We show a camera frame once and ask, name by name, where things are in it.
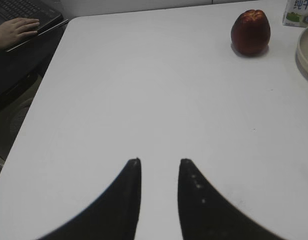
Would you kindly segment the person's hand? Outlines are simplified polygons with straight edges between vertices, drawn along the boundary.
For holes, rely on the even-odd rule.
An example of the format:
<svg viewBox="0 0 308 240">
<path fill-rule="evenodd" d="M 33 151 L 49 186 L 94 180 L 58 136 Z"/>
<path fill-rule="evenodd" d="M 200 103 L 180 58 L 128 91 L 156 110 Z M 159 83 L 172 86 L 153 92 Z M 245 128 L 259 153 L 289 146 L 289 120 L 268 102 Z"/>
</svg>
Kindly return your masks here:
<svg viewBox="0 0 308 240">
<path fill-rule="evenodd" d="M 18 42 L 37 35 L 39 19 L 14 18 L 0 25 L 0 51 L 9 48 Z"/>
</svg>

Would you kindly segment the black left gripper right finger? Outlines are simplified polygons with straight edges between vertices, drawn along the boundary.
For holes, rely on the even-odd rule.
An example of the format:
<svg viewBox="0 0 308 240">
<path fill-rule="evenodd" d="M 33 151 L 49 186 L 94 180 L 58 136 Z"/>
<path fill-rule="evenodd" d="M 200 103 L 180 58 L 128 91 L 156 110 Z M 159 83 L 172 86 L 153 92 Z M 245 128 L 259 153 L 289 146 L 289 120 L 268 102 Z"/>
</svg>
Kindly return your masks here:
<svg viewBox="0 0 308 240">
<path fill-rule="evenodd" d="M 187 158 L 180 161 L 177 194 L 183 239 L 280 239 L 227 201 Z"/>
</svg>

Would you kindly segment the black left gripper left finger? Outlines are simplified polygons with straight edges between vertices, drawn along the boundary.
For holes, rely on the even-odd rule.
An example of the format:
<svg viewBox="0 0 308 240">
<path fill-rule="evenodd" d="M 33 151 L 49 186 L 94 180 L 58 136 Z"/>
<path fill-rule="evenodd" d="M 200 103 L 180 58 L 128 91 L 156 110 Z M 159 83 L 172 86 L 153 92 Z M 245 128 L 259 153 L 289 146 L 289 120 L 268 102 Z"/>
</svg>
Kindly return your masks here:
<svg viewBox="0 0 308 240">
<path fill-rule="evenodd" d="M 140 159 L 129 160 L 112 184 L 86 209 L 42 240 L 133 240 L 141 206 Z"/>
</svg>

